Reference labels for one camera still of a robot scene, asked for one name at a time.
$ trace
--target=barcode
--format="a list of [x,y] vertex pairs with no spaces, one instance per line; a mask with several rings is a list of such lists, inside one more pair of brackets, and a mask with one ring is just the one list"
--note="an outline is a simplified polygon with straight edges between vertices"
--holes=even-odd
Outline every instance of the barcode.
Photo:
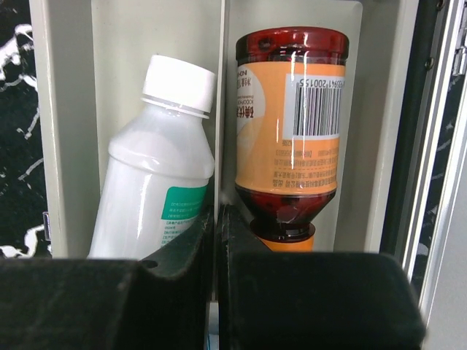
[[339,133],[342,89],[296,84],[294,136],[328,136]]

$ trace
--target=white plastic bottle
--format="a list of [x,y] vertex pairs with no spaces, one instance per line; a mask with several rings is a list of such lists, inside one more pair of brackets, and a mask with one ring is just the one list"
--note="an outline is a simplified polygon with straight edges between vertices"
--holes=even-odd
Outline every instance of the white plastic bottle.
[[154,55],[143,112],[109,145],[90,258],[142,259],[191,226],[214,159],[201,124],[215,74]]

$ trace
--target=black marble surface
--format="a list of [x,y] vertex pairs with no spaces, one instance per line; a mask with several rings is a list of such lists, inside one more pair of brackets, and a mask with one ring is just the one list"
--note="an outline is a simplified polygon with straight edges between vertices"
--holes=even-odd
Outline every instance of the black marble surface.
[[0,0],[0,257],[50,256],[28,0]]
[[417,294],[422,291],[422,284],[425,278],[428,254],[431,249],[438,205],[443,190],[444,175],[449,160],[451,150],[452,135],[454,133],[455,121],[458,114],[460,98],[465,77],[451,77],[449,90],[447,93],[446,106],[444,107],[441,131],[439,134],[438,148],[436,149],[433,172],[431,174],[430,189],[426,203],[425,215],[423,217],[420,241],[417,247],[417,257],[415,259],[414,272],[412,274],[412,284]]

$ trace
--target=brown liquid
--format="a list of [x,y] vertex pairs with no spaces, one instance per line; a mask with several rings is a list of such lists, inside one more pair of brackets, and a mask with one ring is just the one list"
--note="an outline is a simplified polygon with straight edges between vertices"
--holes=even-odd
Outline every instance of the brown liquid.
[[309,223],[336,195],[335,190],[319,195],[274,195],[239,185],[236,190],[256,218],[255,233],[272,241],[294,241],[308,235]]

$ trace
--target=hole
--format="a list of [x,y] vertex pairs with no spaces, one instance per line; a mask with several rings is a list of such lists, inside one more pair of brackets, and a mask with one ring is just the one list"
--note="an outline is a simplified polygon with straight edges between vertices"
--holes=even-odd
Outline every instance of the hole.
[[141,264],[143,264],[145,268],[157,268],[159,265],[158,262],[154,260],[142,260]]
[[427,71],[431,70],[435,65],[435,59],[433,57],[429,57],[429,59],[425,62],[425,68]]
[[446,1],[445,1],[445,0],[439,0],[439,1],[438,1],[438,4],[436,4],[436,9],[437,9],[438,11],[442,10],[445,4],[446,4]]

